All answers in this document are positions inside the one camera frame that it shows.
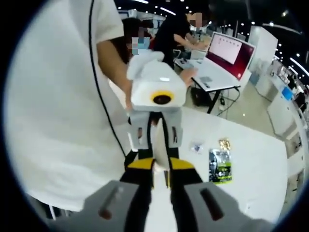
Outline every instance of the floor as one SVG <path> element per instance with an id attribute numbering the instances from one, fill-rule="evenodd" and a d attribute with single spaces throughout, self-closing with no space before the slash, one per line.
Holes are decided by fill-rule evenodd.
<path id="1" fill-rule="evenodd" d="M 230 106 L 232 103 L 231 100 L 225 99 L 225 107 Z M 271 125 L 271 121 L 267 114 L 267 108 L 270 105 L 270 101 L 260 96 L 253 84 L 250 82 L 246 85 L 243 93 L 240 98 L 226 111 L 222 112 L 219 117 L 225 118 L 227 120 L 239 123 L 246 127 L 252 128 L 256 131 L 260 131 L 267 135 L 276 137 L 277 139 L 283 140 L 274 134 L 273 128 Z M 191 99 L 190 91 L 187 93 L 187 99 L 185 103 L 186 107 L 194 108 L 200 111 L 207 111 L 207 107 L 197 107 L 193 105 L 193 101 Z M 217 101 L 212 115 L 218 115 L 222 110 L 222 106 L 220 106 L 220 101 Z M 294 153 L 294 145 L 285 141 L 287 148 L 287 158 L 290 157 Z M 290 209 L 290 207 L 295 202 L 295 198 L 297 197 L 297 182 L 299 176 L 292 176 L 288 179 L 288 186 L 286 192 L 285 203 L 281 212 L 281 216 L 284 216 L 285 213 Z"/>
<path id="2" fill-rule="evenodd" d="M 232 103 L 233 102 L 231 100 L 225 99 L 224 109 L 230 106 Z M 249 83 L 245 87 L 240 98 L 235 103 L 233 103 L 233 105 L 228 110 L 221 113 L 219 117 L 239 123 L 267 135 L 276 137 L 273 132 L 269 116 L 267 114 L 267 108 L 269 105 L 270 102 L 261 97 L 256 92 L 254 86 Z M 185 106 L 204 112 L 207 110 L 207 107 L 196 107 L 193 105 L 189 91 L 187 93 L 187 101 L 185 103 Z M 217 101 L 214 109 L 211 112 L 212 115 L 218 115 L 221 112 L 219 106 L 220 101 Z"/>

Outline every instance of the hair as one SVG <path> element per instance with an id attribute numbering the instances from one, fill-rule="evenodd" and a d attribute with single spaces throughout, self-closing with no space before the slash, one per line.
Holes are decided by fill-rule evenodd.
<path id="1" fill-rule="evenodd" d="M 200 3 L 195 4 L 194 8 L 191 8 L 190 10 L 191 10 L 191 14 L 202 13 L 203 19 L 207 19 L 207 20 L 212 19 L 212 14 L 208 7 L 208 4 L 205 4 L 203 1 L 200 1 Z"/>
<path id="2" fill-rule="evenodd" d="M 124 36 L 112 39 L 111 42 L 116 47 L 117 52 L 124 63 L 129 62 L 130 54 L 127 44 L 132 43 L 132 37 L 139 36 L 140 28 L 146 28 L 145 24 L 137 18 L 125 18 L 122 20 Z M 148 32 L 144 32 L 145 37 L 150 37 Z"/>
<path id="3" fill-rule="evenodd" d="M 132 43 L 132 37 L 139 36 L 140 28 L 145 29 L 149 26 L 147 22 L 142 22 L 137 18 L 125 18 L 122 20 L 122 24 L 124 25 L 124 35 L 127 44 Z M 144 36 L 149 37 L 150 34 L 145 31 Z"/>

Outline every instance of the black t-shirt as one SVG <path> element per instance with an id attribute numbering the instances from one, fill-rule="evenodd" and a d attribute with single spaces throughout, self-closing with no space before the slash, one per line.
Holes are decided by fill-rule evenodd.
<path id="1" fill-rule="evenodd" d="M 301 107 L 303 104 L 306 103 L 306 96 L 304 93 L 299 93 L 298 96 L 295 99 L 296 104 L 298 107 Z"/>
<path id="2" fill-rule="evenodd" d="M 187 33 L 190 33 L 190 23 L 185 14 L 168 16 L 155 35 L 154 51 L 172 54 L 173 49 L 177 46 L 174 34 L 185 38 Z"/>

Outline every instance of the computer monitor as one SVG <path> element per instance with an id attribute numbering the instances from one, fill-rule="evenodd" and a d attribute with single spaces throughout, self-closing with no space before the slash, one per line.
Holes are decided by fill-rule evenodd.
<path id="1" fill-rule="evenodd" d="M 214 32 L 206 58 L 240 80 L 252 60 L 254 51 L 254 45 Z"/>

